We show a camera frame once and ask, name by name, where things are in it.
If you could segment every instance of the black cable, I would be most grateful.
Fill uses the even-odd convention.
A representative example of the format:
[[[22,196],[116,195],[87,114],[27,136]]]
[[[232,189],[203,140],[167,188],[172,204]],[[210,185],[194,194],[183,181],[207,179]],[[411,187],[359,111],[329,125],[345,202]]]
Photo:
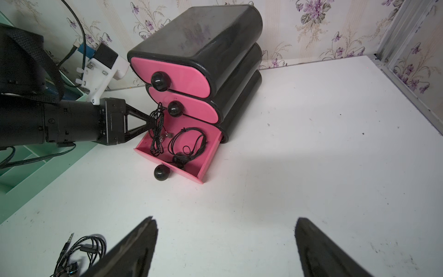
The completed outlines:
[[[91,240],[92,247],[82,244],[82,242],[87,240]],[[71,248],[69,248],[68,251],[66,251],[63,257],[60,259],[60,262],[56,263],[54,274],[52,276],[58,277],[59,275],[61,275],[61,273],[66,272],[66,268],[70,265],[69,258],[77,250],[88,253],[89,268],[94,264],[97,257],[99,257],[99,259],[102,259],[103,256],[106,255],[106,242],[103,238],[98,236],[84,236],[80,238],[72,245]]]
[[[163,139],[161,137],[162,128],[164,128],[163,127],[164,118],[165,118],[164,110],[165,108],[163,107],[162,102],[159,102],[157,109],[150,114],[150,116],[155,119],[155,127],[152,128],[152,134],[150,130],[148,131],[149,135],[152,138],[151,154],[154,157],[157,157],[158,155],[164,153],[162,145]]]
[[[63,58],[63,60],[61,60],[61,61],[58,63],[57,68],[60,68],[60,67],[62,66],[62,64],[63,64],[67,59],[69,59],[69,58],[72,56],[72,54],[75,53],[76,50],[77,50],[77,47],[76,47],[75,45],[73,45],[72,48],[71,48],[71,51],[69,51],[68,55],[66,55],[66,56]]]
[[[46,156],[43,156],[43,157],[37,157],[37,158],[32,158],[32,159],[27,159],[27,160],[19,160],[19,161],[16,161],[16,162],[9,163],[9,161],[12,159],[12,157],[14,156],[14,154],[16,152],[15,147],[14,146],[10,146],[12,148],[12,153],[6,159],[4,159],[0,163],[0,169],[10,168],[10,167],[13,167],[13,166],[18,166],[18,165],[35,163],[35,162],[39,162],[41,160],[46,160],[46,159],[54,158],[54,157],[57,157],[57,156],[61,156],[61,155],[64,155],[64,154],[69,153],[72,150],[74,150],[75,146],[76,145],[74,143],[74,146],[71,149],[66,150],[65,152],[56,153],[56,154],[50,154],[50,155],[46,155]]]
[[[4,159],[1,163],[0,163],[0,168],[3,168],[3,165],[4,164],[7,164],[11,159],[12,159],[12,157],[14,156],[14,154],[16,153],[16,148],[14,147],[14,146],[10,146],[11,148],[12,148],[12,152],[9,154],[9,156],[6,158],[6,159]]]
[[[82,26],[82,23],[80,22],[80,20],[78,19],[78,17],[77,17],[77,15],[75,14],[75,12],[71,9],[71,7],[68,5],[68,3],[66,3],[66,1],[65,0],[61,0],[62,2],[63,2],[63,4],[65,4],[65,6],[69,9],[69,11],[72,13],[72,15],[74,16],[74,18],[75,18],[75,20],[77,21],[77,23],[78,23],[78,26],[80,27],[80,30],[82,31],[82,36],[83,36],[83,63],[82,63],[82,69],[85,69],[85,65],[86,65],[86,35],[85,35],[85,31],[83,30],[83,26]],[[79,87],[81,84],[78,84],[78,85],[75,85],[75,86],[73,86],[73,85],[71,85],[71,84],[69,84],[69,83],[67,83],[65,80],[63,80],[64,81],[64,83],[67,85],[67,86],[70,86],[70,87]]]
[[[174,145],[175,145],[175,142],[177,141],[178,137],[180,135],[186,133],[186,132],[189,132],[189,131],[197,131],[197,132],[201,133],[201,135],[198,136],[197,140],[195,141],[194,148],[192,148],[192,150],[191,150],[191,148],[189,146],[185,145],[182,148],[183,152],[175,153],[174,152]],[[198,140],[200,138],[202,138],[202,141],[201,141],[201,144],[200,144],[200,148],[198,148],[198,150],[195,151],[195,148],[197,147]],[[169,144],[167,146],[167,149],[168,149],[169,153],[174,156],[174,158],[172,160],[173,163],[180,164],[180,165],[185,165],[186,163],[189,163],[193,159],[195,159],[198,156],[200,156],[201,154],[203,154],[203,152],[205,151],[205,148],[206,148],[206,143],[207,143],[206,135],[205,135],[205,133],[201,129],[196,128],[196,127],[189,127],[189,128],[181,129],[180,132],[178,132],[171,139],[171,141],[169,142]]]

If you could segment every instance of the wall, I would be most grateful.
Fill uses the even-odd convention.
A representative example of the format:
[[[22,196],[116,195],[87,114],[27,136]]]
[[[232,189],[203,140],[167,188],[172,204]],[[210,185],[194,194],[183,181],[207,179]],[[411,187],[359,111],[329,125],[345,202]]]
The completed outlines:
[[[443,3],[436,0],[393,72],[443,121]]]
[[[191,6],[253,4],[264,27],[260,68],[374,54],[403,0],[66,0],[82,21],[87,43],[103,41],[119,55]],[[78,24],[59,0],[3,0],[0,10],[19,28],[41,34],[59,61],[81,40]],[[82,55],[63,66],[75,79]],[[133,72],[111,89],[142,85]]]

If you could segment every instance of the white table surface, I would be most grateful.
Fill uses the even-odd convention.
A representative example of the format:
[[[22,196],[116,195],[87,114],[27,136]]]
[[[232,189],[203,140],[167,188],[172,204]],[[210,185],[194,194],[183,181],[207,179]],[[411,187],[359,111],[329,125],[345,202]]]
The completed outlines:
[[[298,217],[374,276],[442,276],[443,137],[367,57],[261,73],[204,185],[156,181],[141,136],[96,146],[1,224],[0,275],[49,276],[71,233],[111,249],[152,215],[151,277],[302,276]]]

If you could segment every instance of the metal window frame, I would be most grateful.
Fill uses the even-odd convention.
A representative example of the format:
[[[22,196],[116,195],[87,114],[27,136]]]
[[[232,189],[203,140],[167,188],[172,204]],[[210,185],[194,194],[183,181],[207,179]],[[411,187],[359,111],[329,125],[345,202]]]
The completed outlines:
[[[404,0],[377,51],[378,59],[388,68],[394,67],[434,3],[435,0]]]
[[[397,88],[443,135],[443,119],[440,119],[395,75],[392,70],[408,43],[423,23],[435,0],[404,0],[391,27],[386,31],[373,62],[384,72]]]

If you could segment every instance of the pink drawer front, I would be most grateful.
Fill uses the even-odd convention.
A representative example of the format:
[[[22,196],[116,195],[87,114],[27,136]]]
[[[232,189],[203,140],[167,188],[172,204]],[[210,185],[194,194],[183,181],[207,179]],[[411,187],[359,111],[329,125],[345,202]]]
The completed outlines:
[[[171,78],[171,90],[199,98],[207,98],[210,94],[209,83],[205,76],[193,67],[138,57],[131,58],[131,65],[146,83],[151,83],[152,74],[163,71]]]
[[[176,94],[170,91],[158,91],[153,87],[149,87],[149,95],[155,102],[162,102],[167,107],[172,101],[179,101],[185,107],[184,114],[191,117],[216,124],[218,122],[218,114],[215,109],[208,103],[195,98],[187,97],[182,94]]]
[[[157,157],[154,157],[151,154],[151,142],[152,138],[147,132],[140,143],[135,148],[135,151],[139,153],[141,156],[146,159],[156,163],[156,164],[164,164],[169,167],[173,172],[184,176],[196,183],[203,184],[203,177],[205,176],[206,171],[208,170],[209,164],[214,157],[215,151],[222,140],[221,131],[210,124],[205,122],[198,121],[196,119],[190,117],[178,117],[173,118],[168,113],[165,113],[164,118],[164,127],[168,132],[173,134],[177,134],[181,129],[187,127],[197,127],[201,129],[207,137],[206,149],[202,155],[198,156],[194,160],[187,163],[184,169],[180,169],[175,166],[174,163],[170,163],[172,161],[172,155],[168,152],[167,146],[171,141],[171,138],[165,138],[163,141],[164,153],[160,154]],[[195,141],[197,140],[200,133],[196,131],[186,132],[182,136],[180,136],[175,142],[175,151],[178,152],[185,145],[189,147],[193,147]]]

